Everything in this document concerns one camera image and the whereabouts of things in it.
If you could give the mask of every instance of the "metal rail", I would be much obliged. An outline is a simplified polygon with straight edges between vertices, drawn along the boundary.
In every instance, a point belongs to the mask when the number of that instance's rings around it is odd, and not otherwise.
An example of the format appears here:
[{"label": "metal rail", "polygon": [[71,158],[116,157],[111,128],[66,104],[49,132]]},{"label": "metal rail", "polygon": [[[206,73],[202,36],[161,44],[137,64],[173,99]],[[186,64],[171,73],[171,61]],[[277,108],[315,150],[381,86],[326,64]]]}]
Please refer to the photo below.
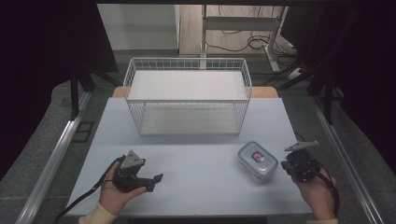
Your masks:
[{"label": "metal rail", "polygon": [[85,108],[90,100],[90,97],[90,93],[84,92],[82,94],[82,97],[79,101],[79,111],[77,117],[75,118],[75,120],[70,120],[67,122],[61,138],[59,139],[55,149],[53,149],[52,154],[50,155],[49,160],[44,167],[41,176],[38,178],[35,187],[33,188],[33,191],[30,194],[25,206],[23,207],[16,223],[25,224],[33,222],[38,208],[43,202],[47,190],[52,183],[53,177],[55,177],[55,174],[59,168],[59,165],[62,162],[64,154],[73,138],[73,135],[79,123],[81,122],[81,118],[84,115]]}]

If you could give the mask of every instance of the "food container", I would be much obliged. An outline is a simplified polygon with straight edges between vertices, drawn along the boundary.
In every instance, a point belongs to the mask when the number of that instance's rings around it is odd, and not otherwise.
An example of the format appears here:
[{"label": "food container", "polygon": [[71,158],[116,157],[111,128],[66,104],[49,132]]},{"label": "food container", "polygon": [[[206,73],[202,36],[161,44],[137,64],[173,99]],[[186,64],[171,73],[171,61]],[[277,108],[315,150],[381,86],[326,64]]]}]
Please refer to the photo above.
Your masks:
[{"label": "food container", "polygon": [[277,159],[254,141],[241,147],[238,158],[241,164],[261,182],[270,179],[278,165]]}]

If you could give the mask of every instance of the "white table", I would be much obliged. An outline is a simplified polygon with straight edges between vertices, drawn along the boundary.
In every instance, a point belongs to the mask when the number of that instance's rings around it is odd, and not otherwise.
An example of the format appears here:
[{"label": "white table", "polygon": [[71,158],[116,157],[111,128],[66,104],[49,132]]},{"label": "white table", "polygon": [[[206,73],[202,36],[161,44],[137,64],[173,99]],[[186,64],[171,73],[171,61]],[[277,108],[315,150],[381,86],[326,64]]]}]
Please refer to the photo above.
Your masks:
[{"label": "white table", "polygon": [[[163,181],[129,202],[122,215],[134,217],[227,217],[309,213],[308,205],[280,164],[267,183],[257,182],[238,162],[237,152],[256,141],[279,162],[296,143],[280,98],[252,98],[238,136],[142,137],[127,104],[110,98],[69,203],[88,191],[107,166],[130,149],[147,159],[138,176]],[[69,216],[91,212],[97,190]]]}]

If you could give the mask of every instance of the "hand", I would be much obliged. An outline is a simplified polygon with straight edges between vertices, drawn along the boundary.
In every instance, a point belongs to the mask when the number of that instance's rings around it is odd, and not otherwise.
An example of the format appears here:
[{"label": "hand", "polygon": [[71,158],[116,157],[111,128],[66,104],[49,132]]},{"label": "hand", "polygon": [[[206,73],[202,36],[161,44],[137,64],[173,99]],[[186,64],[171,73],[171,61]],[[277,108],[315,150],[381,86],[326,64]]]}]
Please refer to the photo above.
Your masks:
[{"label": "hand", "polygon": [[132,198],[141,195],[147,190],[146,187],[142,187],[134,189],[131,192],[124,193],[117,189],[111,180],[113,179],[114,173],[119,165],[120,163],[116,162],[108,171],[106,182],[104,182],[101,187],[99,199],[99,203],[114,216],[118,216],[125,204],[132,200]]},{"label": "hand", "polygon": [[[320,173],[327,178],[331,178],[335,185],[335,179],[332,176],[328,176],[324,169],[320,169]],[[303,199],[311,207],[316,220],[335,218],[332,211],[334,207],[334,198],[329,187],[322,179],[316,176],[309,182],[300,182],[294,179],[293,182],[299,188]]]}]

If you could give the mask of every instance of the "clear plastic box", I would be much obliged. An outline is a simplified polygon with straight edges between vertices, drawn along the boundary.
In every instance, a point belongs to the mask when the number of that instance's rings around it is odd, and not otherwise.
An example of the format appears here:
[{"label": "clear plastic box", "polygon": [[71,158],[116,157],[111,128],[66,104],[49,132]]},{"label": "clear plastic box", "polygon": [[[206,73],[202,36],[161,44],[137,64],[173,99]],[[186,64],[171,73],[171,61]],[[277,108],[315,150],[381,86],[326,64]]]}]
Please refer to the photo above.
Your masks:
[{"label": "clear plastic box", "polygon": [[261,182],[269,180],[278,165],[277,159],[254,141],[241,147],[238,158],[241,164]]}]

